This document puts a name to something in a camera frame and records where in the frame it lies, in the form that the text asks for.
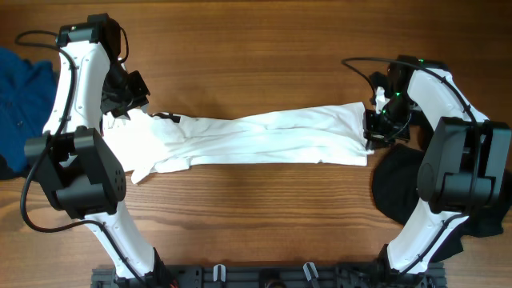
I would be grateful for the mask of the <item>white polo shirt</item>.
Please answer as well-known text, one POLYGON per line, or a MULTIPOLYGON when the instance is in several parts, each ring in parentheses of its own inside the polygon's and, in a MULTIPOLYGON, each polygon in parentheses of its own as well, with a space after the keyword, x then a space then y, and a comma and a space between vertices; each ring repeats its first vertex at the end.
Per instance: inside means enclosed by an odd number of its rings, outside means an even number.
POLYGON ((209 164, 329 163, 366 166, 360 102, 256 114, 234 120, 148 114, 102 120, 103 138, 134 184, 152 173, 209 164))

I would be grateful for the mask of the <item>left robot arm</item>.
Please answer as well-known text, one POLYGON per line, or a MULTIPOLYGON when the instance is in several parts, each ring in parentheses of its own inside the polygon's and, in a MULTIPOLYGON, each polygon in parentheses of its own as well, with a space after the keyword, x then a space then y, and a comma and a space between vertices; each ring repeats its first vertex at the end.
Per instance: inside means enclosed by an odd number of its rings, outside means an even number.
POLYGON ((125 116, 148 102, 139 72, 127 72, 124 29, 107 14, 61 27, 52 49, 61 71, 42 135, 27 140, 28 182, 38 182, 51 206, 71 225, 86 226, 114 262, 119 287, 176 287, 178 281, 134 224, 126 204, 126 176, 102 138, 106 114, 125 116))

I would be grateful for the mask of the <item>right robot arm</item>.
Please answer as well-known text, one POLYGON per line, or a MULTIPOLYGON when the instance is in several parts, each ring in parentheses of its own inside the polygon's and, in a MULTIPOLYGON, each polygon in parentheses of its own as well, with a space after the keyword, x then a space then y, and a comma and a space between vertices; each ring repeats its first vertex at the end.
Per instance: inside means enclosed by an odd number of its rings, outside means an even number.
POLYGON ((511 129, 477 111, 442 62, 401 55, 368 77, 374 204, 400 223, 398 236, 370 263, 346 271, 373 286, 419 286, 430 265, 462 252, 462 237, 502 232, 511 205, 506 170, 511 129))

